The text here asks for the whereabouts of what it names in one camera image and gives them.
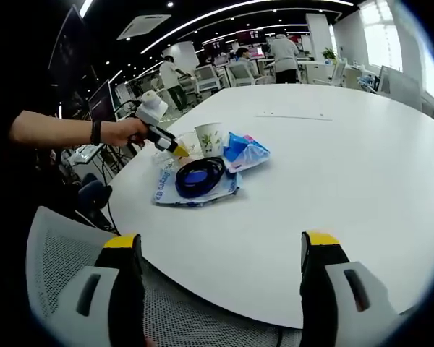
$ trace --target white round table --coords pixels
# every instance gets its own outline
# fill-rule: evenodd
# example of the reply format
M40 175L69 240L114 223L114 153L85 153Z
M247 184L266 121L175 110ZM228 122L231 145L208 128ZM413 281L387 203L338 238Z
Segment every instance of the white round table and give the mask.
M147 146L111 183L114 220L141 234L145 259L224 309L301 328L301 233L324 228L395 310L422 298L434 277L434 120L357 90L260 85L222 90L169 131L212 121L250 134L271 159L242 173L235 197L159 207Z

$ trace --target paper cup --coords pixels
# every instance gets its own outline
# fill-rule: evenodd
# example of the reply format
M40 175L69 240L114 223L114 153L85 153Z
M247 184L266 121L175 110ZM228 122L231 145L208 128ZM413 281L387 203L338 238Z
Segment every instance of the paper cup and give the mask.
M197 138L200 141L203 155L219 157L224 154L221 123L209 123L195 127Z

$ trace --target potted plant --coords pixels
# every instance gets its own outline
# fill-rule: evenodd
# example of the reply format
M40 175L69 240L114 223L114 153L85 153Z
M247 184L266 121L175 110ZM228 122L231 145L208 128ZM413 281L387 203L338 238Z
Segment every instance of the potted plant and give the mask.
M333 64L336 63L336 54L331 48L325 48L325 50L322 52L323 58L330 59Z

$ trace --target monitor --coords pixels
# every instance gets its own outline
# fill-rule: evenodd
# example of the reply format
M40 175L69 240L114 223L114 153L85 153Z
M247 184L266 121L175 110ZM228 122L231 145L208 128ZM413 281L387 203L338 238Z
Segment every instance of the monitor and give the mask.
M108 80L88 100L88 108L90 109L90 116L94 121L117 121Z
M70 99L81 80L92 73L90 36L75 6L71 7L61 26L48 70L60 100Z

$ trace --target black ceiling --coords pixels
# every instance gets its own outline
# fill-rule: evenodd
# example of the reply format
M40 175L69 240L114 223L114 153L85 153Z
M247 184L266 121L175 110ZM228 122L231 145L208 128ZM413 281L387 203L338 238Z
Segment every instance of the black ceiling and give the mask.
M46 12L41 12L40 16L47 15L51 18L51 21L46 21L46 27L41 33L41 35L44 35L48 39L43 41L48 41L46 44L48 46L48 49L46 48L46 53L49 56L54 40L56 39L58 29L61 26L69 7L75 4L79 9L82 6L84 0L41 1L46 2L44 7ZM218 33L218 35L224 35L237 30L266 25L307 24L305 20L305 14L308 12L318 13L318 11L315 9L331 10L342 13L338 14L327 11L323 12L328 18L328 21L330 23L334 23L338 16L340 16L339 19L341 19L358 9L357 6L347 6L344 4L319 0L272 0L259 2L230 9L228 11L205 18L204 20L196 22L195 24L190 25L189 27L186 27L183 30L171 35L166 40L151 48L145 54L140 54L143 49L176 27L179 27L180 25L183 25L184 23L203 14L223 7L245 2L246 0L172 1L174 2L174 6L172 8L168 8L167 3L169 0L93 0L91 7L85 15L84 21L86 22L93 37L95 46L97 47L93 57L93 66L97 75L102 80L112 78L120 69L123 70L122 75L125 75L126 79L131 79L134 74L138 75L138 73L142 71L143 67L147 69L154 64L156 59L160 59L161 52L167 47L167 44L174 44L178 42L183 35L188 33L191 34L182 38L181 40L193 41L196 50L198 50L201 49L201 43L203 41L216 37L216 33ZM360 0L347 1L355 4L361 2ZM281 10L293 7L302 9ZM130 41L117 40L121 32L136 16L145 14L170 14L171 17L147 35L133 37ZM230 17L235 17L235 19L225 20ZM221 20L224 21L203 28L196 34L194 33L195 30L198 30L203 26ZM306 29L307 27L288 28L289 31L304 31ZM282 30L283 29L281 28L280 30L270 30L270 32L276 33L278 31L281 32Z

